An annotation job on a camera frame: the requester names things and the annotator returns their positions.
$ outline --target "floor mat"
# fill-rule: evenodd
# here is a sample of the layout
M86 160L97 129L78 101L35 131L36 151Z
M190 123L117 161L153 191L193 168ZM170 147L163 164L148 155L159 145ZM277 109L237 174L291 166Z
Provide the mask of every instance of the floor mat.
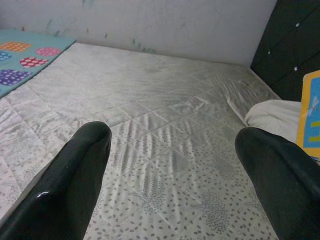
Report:
M0 98L24 84L74 39L5 29L0 31Z

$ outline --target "mattress pattern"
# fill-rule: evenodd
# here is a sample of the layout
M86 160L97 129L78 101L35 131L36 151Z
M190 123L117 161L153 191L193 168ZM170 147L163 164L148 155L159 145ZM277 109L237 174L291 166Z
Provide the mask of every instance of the mattress pattern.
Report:
M0 215L82 124L103 121L111 153L85 240L277 239L233 111L275 98L238 65L75 43L0 99Z

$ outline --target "mattress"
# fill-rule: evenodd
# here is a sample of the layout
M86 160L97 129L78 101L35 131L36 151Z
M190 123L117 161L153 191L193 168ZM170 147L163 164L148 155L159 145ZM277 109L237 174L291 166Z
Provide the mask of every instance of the mattress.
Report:
M75 43L0 99L0 216L102 121L111 153L84 239L277 239L234 140L251 106L278 98L243 66Z

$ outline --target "polka dot pattern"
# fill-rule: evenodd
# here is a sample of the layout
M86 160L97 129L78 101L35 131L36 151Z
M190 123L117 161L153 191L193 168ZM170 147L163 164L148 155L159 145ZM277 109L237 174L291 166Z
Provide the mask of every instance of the polka dot pattern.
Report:
M25 57L20 60L20 64L24 68L40 67L43 64L46 64L47 62L48 59L36 58L35 56Z
M7 52L5 52L5 51L0 51L0 62L2 62L2 61L5 61L5 60L8 60L8 59L10 59L12 56L9 54L9 53L7 53Z
M0 70L0 84L11 86L21 82L30 75L32 75L32 72L28 71L16 71L12 69Z
M35 53L44 57L52 57L61 53L61 50L55 47L41 47L35 50Z
M0 50L7 50L11 52L24 52L31 47L31 44L17 41L8 41L0 45Z

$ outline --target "colorful book cover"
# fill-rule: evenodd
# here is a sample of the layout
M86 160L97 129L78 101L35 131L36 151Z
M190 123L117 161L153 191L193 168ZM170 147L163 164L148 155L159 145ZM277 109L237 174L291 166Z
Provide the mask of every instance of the colorful book cover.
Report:
M296 144L320 159L320 70L303 77L301 112Z

